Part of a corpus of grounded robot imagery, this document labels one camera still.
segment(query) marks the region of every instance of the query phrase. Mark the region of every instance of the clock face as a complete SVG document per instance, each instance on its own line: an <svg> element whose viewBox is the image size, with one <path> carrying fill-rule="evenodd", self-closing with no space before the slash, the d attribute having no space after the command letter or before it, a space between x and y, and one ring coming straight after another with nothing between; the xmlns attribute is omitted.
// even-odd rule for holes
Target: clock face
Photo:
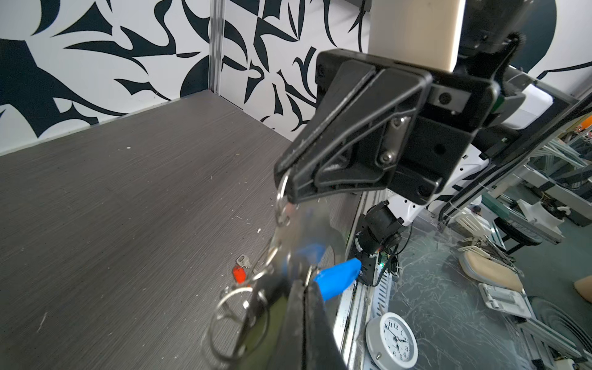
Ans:
<svg viewBox="0 0 592 370"><path fill-rule="evenodd" d="M381 331L386 348L393 358L403 362L413 358L413 341L407 327L401 321L389 317L384 320Z"/></svg>

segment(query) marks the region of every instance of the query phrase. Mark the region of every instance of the beige case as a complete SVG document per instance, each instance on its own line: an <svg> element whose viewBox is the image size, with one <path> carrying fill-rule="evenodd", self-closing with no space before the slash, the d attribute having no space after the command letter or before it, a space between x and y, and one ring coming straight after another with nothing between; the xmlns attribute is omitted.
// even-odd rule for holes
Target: beige case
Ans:
<svg viewBox="0 0 592 370"><path fill-rule="evenodd" d="M463 253L459 261L465 274L477 281L522 292L523 286L518 275L499 263L471 251Z"/></svg>

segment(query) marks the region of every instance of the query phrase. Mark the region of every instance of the black and white patterned wall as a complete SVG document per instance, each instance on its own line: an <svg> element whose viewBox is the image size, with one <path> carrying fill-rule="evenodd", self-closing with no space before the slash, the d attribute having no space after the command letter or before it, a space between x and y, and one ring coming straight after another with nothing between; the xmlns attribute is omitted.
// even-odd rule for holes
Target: black and white patterned wall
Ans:
<svg viewBox="0 0 592 370"><path fill-rule="evenodd" d="M210 0L0 4L0 153L207 88Z"/></svg>
<svg viewBox="0 0 592 370"><path fill-rule="evenodd" d="M293 140L314 114L316 57L358 50L359 8L344 0L226 0L220 95ZM370 16L362 21L368 47Z"/></svg>

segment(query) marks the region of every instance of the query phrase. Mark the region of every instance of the metal corner post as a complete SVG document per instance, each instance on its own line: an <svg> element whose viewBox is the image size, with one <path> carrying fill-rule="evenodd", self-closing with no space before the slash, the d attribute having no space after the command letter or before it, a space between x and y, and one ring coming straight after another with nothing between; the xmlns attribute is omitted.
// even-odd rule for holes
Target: metal corner post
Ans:
<svg viewBox="0 0 592 370"><path fill-rule="evenodd" d="M210 65L208 67L208 89L217 95L220 94L225 5L226 0L211 0L210 3Z"/></svg>

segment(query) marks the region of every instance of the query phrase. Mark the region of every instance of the blue plastic object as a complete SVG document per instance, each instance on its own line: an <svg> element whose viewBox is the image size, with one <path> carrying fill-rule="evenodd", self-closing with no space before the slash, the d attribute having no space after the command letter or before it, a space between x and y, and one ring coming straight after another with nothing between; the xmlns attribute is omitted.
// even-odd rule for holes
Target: blue plastic object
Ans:
<svg viewBox="0 0 592 370"><path fill-rule="evenodd" d="M354 258L321 270L314 280L320 288L323 300L326 302L347 289L360 274L360 269L362 269L362 262Z"/></svg>

